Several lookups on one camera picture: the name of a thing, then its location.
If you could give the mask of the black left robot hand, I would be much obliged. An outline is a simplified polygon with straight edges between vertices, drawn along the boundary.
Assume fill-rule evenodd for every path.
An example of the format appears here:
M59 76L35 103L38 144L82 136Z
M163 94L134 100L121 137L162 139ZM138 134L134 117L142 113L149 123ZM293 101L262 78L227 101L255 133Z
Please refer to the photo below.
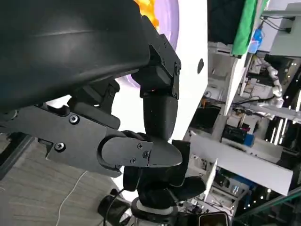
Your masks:
M181 61L132 0L0 3L0 125L44 141L49 160L110 177L181 164L169 143ZM120 131L97 83L131 74L144 133Z

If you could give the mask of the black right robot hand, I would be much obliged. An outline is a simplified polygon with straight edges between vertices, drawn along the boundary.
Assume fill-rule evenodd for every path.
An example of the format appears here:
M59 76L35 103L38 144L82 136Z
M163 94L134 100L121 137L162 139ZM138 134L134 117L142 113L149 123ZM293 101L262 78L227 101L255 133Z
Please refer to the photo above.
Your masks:
M182 163L166 168L124 168L123 187L127 191L137 191L140 203L153 209L167 209L177 202L196 197L206 190L200 176L185 174L190 158L190 142L173 140L182 154Z

